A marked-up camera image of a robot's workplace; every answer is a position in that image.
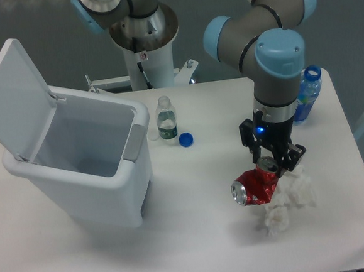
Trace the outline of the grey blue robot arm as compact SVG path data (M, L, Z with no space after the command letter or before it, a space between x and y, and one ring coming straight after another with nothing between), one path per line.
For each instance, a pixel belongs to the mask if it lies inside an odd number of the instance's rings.
M292 171L305 148L290 138L304 66L305 43L295 27L314 12L316 0L249 0L241 19L218 16L203 35L207 54L236 68L253 81L253 118L240 126L241 141L260 159L271 152L277 175ZM159 0L71 0L85 25L107 31L128 66L133 90L171 87L174 65L171 44L179 24Z

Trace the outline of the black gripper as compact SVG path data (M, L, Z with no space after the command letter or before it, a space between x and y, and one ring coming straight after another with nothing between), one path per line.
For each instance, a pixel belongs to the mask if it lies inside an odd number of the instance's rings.
M252 119L245 119L239 126L242 145L250 150L252 162L257 163L262 148L269 150L278 166L277 178L288 170L294 170L306 152L304 146L292 144L292 126L293 119L267 122L262 109L254 112Z

